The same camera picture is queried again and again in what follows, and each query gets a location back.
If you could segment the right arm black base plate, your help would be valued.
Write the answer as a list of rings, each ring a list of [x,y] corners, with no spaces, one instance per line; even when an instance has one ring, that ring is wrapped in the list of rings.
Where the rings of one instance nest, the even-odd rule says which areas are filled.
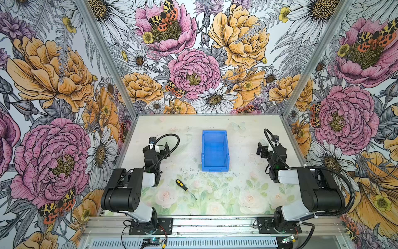
[[[298,234],[302,233],[301,226],[297,222],[277,221],[273,217],[258,217],[255,224],[259,234]]]

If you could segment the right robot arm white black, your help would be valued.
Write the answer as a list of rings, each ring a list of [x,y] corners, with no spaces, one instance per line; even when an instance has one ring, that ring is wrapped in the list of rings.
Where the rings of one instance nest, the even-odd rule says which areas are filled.
[[[266,173],[278,184],[298,186],[300,195],[296,201],[280,205],[272,218],[258,219],[259,231],[270,233],[300,232],[300,222],[316,216],[338,212],[346,207],[345,198],[337,186],[332,170],[312,169],[310,167],[285,166],[287,149],[281,145],[271,147],[258,143],[256,154],[268,162]]]

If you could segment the yellow black handled screwdriver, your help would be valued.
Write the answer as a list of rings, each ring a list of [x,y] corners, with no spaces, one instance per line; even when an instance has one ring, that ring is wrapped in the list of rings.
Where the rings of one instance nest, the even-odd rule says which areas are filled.
[[[196,201],[198,200],[195,195],[188,189],[188,187],[179,179],[177,179],[176,184],[178,187],[180,187],[181,189],[183,189],[185,192],[187,192],[193,199],[195,199]]]

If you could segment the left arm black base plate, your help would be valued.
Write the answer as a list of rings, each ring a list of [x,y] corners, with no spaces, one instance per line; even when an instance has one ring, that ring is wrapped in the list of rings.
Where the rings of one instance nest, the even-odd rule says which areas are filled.
[[[135,223],[130,226],[131,236],[171,235],[173,231],[173,218],[157,218],[149,223]]]

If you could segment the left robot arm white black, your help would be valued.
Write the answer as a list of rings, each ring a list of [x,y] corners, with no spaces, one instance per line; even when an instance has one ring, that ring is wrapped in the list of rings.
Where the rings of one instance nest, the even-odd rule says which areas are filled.
[[[158,186],[162,171],[162,158],[168,156],[169,146],[148,145],[143,149],[144,167],[115,169],[101,197],[104,211],[124,214],[131,218],[129,234],[154,234],[160,228],[154,207],[141,201],[142,189]]]

